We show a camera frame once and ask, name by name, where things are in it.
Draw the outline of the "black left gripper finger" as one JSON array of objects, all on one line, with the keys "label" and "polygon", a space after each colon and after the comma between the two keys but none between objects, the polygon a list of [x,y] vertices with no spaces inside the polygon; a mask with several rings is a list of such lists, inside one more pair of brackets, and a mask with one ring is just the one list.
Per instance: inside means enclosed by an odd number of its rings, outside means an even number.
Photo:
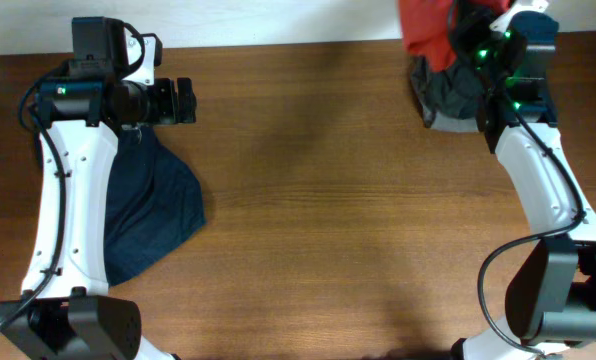
[{"label": "black left gripper finger", "polygon": [[190,78],[179,77],[176,79],[177,91],[179,96],[192,96],[192,81]]},{"label": "black left gripper finger", "polygon": [[197,99],[191,95],[178,95],[178,116],[179,123],[193,124],[196,122]]}]

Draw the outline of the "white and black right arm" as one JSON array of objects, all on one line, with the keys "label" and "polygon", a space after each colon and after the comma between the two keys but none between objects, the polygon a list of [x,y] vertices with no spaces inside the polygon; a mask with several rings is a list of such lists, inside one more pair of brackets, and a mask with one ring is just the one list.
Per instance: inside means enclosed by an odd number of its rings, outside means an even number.
[{"label": "white and black right arm", "polygon": [[596,213],[562,148],[547,84],[558,24],[546,7],[449,8],[450,45],[483,87],[478,128],[512,180],[533,247],[507,287],[504,316],[458,340],[454,359],[558,359],[596,343]]}]

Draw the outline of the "red printed t-shirt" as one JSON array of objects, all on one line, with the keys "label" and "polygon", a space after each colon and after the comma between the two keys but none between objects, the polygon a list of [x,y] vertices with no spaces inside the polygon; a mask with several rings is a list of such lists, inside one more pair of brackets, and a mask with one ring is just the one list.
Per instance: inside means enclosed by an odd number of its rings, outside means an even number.
[{"label": "red printed t-shirt", "polygon": [[451,0],[398,0],[404,46],[423,57],[433,73],[448,70],[457,60],[448,39]]}]

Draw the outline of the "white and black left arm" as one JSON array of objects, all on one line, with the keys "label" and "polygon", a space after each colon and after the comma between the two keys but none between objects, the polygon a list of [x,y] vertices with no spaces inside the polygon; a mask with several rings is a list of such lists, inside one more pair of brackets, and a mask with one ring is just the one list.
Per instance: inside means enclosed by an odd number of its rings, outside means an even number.
[{"label": "white and black left arm", "polygon": [[119,131],[194,122],[192,82],[50,76],[36,88],[38,229],[20,299],[0,302],[0,334],[30,359],[168,359],[137,304],[108,294],[106,202]]}]

